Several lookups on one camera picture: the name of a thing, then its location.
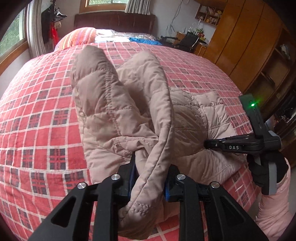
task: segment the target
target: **black chair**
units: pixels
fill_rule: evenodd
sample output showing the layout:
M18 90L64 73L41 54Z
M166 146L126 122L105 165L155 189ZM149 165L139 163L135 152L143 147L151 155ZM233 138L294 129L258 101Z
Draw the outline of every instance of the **black chair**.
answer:
M195 45L199 41L199 37L196 36L193 33L187 32L186 36L180 41L180 43L174 45L173 43L167 42L167 39L174 39L178 40L178 38L175 37L160 37L161 40L159 41L162 45L167 47L172 47L175 49L180 49L185 52L192 53L194 52Z

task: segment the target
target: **window frame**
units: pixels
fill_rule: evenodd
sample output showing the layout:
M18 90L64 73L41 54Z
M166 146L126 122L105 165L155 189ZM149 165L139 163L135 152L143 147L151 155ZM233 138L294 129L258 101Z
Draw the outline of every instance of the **window frame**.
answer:
M21 55L26 49L29 48L29 44L27 41L27 10L28 8L25 7L21 12L20 15L20 22L22 24L19 25L20 36L22 39L18 41L16 44L11 46L3 55L0 56L0 75L5 71L5 69L19 56Z
M126 3L105 3L105 4L92 4L89 5L89 0L80 0L79 13L96 12L96 11L124 11Z

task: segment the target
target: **hand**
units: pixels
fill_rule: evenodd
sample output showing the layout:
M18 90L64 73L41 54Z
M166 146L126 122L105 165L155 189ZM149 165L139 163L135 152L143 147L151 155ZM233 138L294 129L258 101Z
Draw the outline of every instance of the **hand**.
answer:
M259 187L264 187L269 184L268 165L264 165L269 161L276 163L276 182L281 182L289 169L284 156L279 151L268 151L260 155L260 160L261 166L255 162L254 156L247 155L253 182Z

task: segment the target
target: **dark wooden headboard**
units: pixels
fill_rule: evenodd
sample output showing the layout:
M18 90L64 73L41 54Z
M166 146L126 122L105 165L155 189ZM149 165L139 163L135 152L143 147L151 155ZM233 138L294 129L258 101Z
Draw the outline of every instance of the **dark wooden headboard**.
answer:
M122 11L89 12L75 15L74 29L93 27L118 32L151 34L155 15L125 13Z

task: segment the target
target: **orange striped pillow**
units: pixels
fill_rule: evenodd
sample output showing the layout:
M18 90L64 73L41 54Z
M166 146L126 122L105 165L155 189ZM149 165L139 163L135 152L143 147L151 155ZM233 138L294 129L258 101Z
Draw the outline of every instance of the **orange striped pillow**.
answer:
M78 28L63 37L55 47L55 51L64 50L66 48L94 43L96 38L96 29L85 27Z

